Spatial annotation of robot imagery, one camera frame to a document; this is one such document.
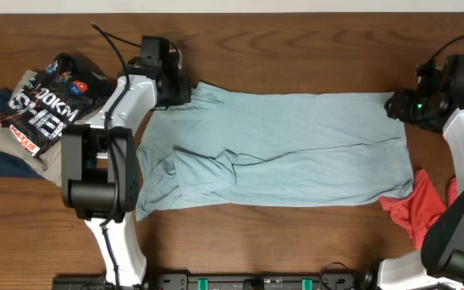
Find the white wall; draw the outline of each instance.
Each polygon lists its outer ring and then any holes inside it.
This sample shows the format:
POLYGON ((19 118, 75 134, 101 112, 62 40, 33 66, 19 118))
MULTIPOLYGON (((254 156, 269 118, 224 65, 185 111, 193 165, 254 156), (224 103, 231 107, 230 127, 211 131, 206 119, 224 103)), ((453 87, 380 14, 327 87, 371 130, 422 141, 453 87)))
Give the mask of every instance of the white wall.
POLYGON ((464 0, 0 0, 0 13, 464 12, 464 0))

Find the wood grain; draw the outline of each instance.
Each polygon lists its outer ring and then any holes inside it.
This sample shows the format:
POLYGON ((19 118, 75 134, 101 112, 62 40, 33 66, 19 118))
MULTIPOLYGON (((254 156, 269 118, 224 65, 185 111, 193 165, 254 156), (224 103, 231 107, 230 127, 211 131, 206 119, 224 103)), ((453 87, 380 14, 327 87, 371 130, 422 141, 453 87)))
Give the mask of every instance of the wood grain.
MULTIPOLYGON (((415 64, 464 32, 464 14, 0 15, 0 88, 60 52, 83 54, 114 77, 118 59, 91 21, 137 42, 143 34, 175 40, 193 84, 252 93, 412 88, 415 64)), ((138 54, 118 46, 126 59, 138 54)), ((464 52, 464 41, 452 52, 464 52)), ((454 176, 445 141, 412 127, 407 133, 413 166, 425 168, 445 196, 454 176)), ((137 231, 153 268, 193 273, 314 272, 332 261, 362 270, 412 249, 378 204, 169 210, 153 213, 137 231)), ((57 187, 0 178, 0 289, 47 289, 53 276, 104 268, 94 238, 57 187)))

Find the red cloth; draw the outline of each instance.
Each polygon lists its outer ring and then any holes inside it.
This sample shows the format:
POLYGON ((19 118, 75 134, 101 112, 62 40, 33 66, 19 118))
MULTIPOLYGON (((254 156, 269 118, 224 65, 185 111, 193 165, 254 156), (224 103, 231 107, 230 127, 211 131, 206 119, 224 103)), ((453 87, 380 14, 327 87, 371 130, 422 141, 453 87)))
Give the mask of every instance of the red cloth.
MULTIPOLYGON (((451 205, 458 197, 458 181, 450 181, 447 201, 451 205)), ((446 211, 436 189, 424 169, 415 173, 415 184, 409 197, 400 200, 379 197, 384 210, 390 212, 391 219, 408 232, 416 249, 421 249, 425 234, 434 222, 446 211)))

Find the blue fabric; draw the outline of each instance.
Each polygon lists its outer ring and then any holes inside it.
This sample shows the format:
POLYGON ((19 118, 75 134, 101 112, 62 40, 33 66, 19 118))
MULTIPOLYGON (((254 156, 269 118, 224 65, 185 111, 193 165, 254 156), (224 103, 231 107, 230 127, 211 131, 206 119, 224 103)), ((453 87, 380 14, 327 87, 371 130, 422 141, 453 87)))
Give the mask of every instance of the blue fabric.
MULTIPOLYGON (((0 89, 0 111, 6 109, 6 104, 10 100, 12 92, 0 89)), ((0 177, 21 177, 43 179, 30 165, 22 159, 0 152, 0 177)))
POLYGON ((156 111, 138 149, 136 214, 236 203, 363 205, 405 198, 413 172, 391 93, 255 95, 200 83, 156 111))

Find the navy blue cloth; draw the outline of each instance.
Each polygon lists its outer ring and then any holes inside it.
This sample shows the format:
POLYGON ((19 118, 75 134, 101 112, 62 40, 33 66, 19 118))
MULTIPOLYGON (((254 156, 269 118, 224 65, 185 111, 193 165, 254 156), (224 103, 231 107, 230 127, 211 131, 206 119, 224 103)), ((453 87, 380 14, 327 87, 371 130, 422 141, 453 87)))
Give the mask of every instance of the navy blue cloth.
MULTIPOLYGON (((0 111, 6 110, 6 104, 12 97, 12 92, 0 89, 0 111)), ((43 179, 39 173, 22 159, 0 151, 0 177, 21 177, 43 179)))

